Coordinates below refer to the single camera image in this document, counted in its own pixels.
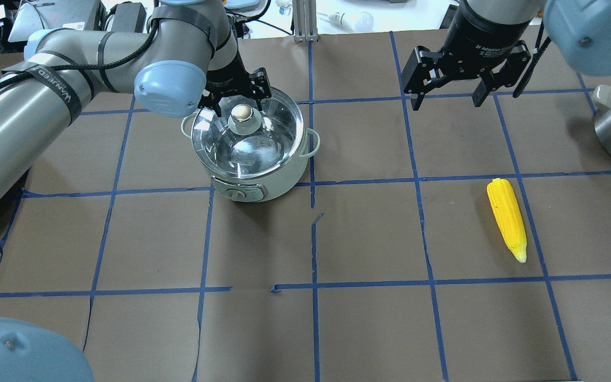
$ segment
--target glass lid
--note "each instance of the glass lid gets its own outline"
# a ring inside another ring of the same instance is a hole
[[[261,100],[261,111],[253,99],[231,96],[221,99],[220,117],[208,108],[197,112],[192,145],[207,168],[219,176],[251,179],[278,170],[296,155],[304,136],[301,110],[284,92],[271,90],[272,97]],[[233,124],[249,118],[248,114],[239,119],[237,116],[237,110],[248,110],[247,106],[252,108],[251,117],[259,127],[240,135],[233,132],[238,131]]]

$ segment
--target corn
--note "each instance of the corn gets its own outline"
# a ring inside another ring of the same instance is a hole
[[[494,179],[487,184],[487,195],[506,246],[520,263],[524,263],[527,261],[527,235],[511,182]]]

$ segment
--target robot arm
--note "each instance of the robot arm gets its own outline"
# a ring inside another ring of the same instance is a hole
[[[0,80],[0,198],[99,92],[133,93],[175,118],[228,95],[270,97],[265,70],[245,70],[221,2],[162,4],[150,36],[60,29],[31,38],[27,61]]]
[[[546,31],[572,68],[611,75],[610,0],[461,0],[444,46],[417,46],[402,71],[414,110],[428,92],[453,80],[480,78],[476,107],[490,92],[514,86],[531,58],[520,37],[542,7]]]

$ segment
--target white pot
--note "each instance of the white pot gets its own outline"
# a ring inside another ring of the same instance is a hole
[[[276,169],[264,176],[237,179],[220,176],[218,173],[207,168],[211,176],[211,184],[219,194],[237,202],[265,202],[277,198],[289,191],[298,183],[308,166],[308,159],[320,150],[320,135],[312,128],[306,130],[304,139],[299,143],[298,153]],[[308,138],[315,137],[315,148],[308,151]]]
[[[191,134],[185,135],[191,138],[214,189],[233,201],[256,203],[281,196],[298,183],[308,159],[320,149],[320,135],[304,127],[296,103],[278,89],[272,88],[272,95],[261,101],[260,112],[255,101],[233,96],[221,100],[222,118],[205,108],[181,124],[185,134],[185,124],[194,119]],[[231,110],[239,105],[245,110],[254,107],[252,118],[262,123],[255,133],[239,135],[232,126]],[[311,136],[315,138],[312,151],[308,150]]]

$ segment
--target gray metal tube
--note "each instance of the gray metal tube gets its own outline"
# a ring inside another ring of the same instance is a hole
[[[467,0],[467,2],[483,19],[507,25],[528,22],[543,5],[542,0]]]
[[[230,24],[223,5],[218,0],[207,0],[190,7],[206,15],[217,27],[218,38],[225,40]],[[97,50],[106,32],[62,30],[52,32],[39,44],[38,51],[53,50],[77,63],[97,63]],[[107,40],[104,63],[111,63],[131,54],[146,39],[141,33],[115,33]],[[152,46],[136,60],[107,71],[111,84],[119,92],[132,93],[134,79],[142,68],[161,60],[183,60],[206,72],[212,47],[207,36],[186,22],[165,19]],[[34,55],[34,63],[65,64],[56,56]],[[90,88],[77,71],[63,71],[60,75],[77,92],[82,107],[90,102]],[[107,87],[97,71],[89,72],[95,90]],[[0,91],[0,198],[34,163],[39,155],[70,124],[71,116],[65,103],[41,82],[29,79]]]
[[[37,80],[0,93],[0,198],[69,124],[65,104]]]

